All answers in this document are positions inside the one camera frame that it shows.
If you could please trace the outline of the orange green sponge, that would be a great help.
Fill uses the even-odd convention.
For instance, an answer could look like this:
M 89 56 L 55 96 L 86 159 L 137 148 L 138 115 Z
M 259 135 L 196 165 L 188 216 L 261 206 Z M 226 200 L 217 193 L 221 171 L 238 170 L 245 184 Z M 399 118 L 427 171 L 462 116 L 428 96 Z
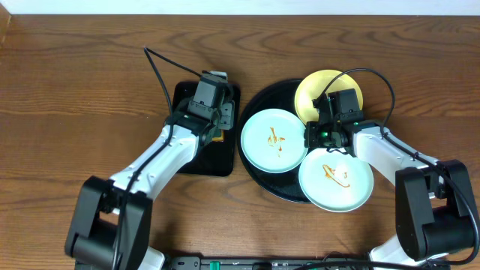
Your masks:
M 211 141 L 216 143 L 222 143 L 224 141 L 224 130 L 216 130 Z

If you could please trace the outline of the yellow plate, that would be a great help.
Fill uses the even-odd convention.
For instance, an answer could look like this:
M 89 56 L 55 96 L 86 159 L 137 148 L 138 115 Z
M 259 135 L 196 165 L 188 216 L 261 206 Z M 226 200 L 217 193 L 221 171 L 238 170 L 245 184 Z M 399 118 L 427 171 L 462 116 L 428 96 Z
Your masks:
M 300 120 L 306 125 L 308 122 L 317 122 L 319 113 L 313 106 L 313 100 L 318 98 L 325 87 L 338 74 L 339 70 L 319 70 L 306 76 L 299 84 L 295 92 L 295 112 Z M 354 89 L 357 94 L 359 108 L 363 108 L 362 91 L 357 82 L 349 75 L 343 75 L 336 79 L 327 89 L 327 94 L 346 89 Z

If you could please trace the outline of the mint green plate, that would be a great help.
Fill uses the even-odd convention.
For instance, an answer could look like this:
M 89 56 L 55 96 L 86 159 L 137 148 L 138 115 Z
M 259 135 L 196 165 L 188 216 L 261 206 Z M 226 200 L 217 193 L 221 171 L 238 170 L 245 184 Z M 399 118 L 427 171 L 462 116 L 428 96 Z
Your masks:
M 298 171 L 298 182 L 311 203 L 337 213 L 361 207 L 374 189 L 374 175 L 368 163 L 348 154 L 329 153 L 324 148 L 307 154 Z
M 264 109 L 252 115 L 241 130 L 241 152 L 266 173 L 285 173 L 306 157 L 305 125 L 284 109 Z

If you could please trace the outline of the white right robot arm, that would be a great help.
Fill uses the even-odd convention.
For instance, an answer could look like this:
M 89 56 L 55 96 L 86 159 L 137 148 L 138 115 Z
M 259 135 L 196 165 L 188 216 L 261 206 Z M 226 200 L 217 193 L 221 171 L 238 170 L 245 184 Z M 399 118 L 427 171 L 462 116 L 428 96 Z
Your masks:
M 394 185 L 396 235 L 371 251 L 373 266 L 462 266 L 479 255 L 479 213 L 459 160 L 416 151 L 359 109 L 322 114 L 304 138 L 310 149 L 364 161 Z

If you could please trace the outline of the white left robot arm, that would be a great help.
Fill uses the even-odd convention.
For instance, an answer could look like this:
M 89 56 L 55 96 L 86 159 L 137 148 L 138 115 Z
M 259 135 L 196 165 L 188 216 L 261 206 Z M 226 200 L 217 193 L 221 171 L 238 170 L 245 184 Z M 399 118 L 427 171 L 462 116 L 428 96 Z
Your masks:
M 133 163 L 107 180 L 84 182 L 64 252 L 94 269 L 161 269 L 165 256 L 149 245 L 153 202 L 202 148 L 233 128 L 234 115 L 232 101 L 206 106 L 183 100 Z

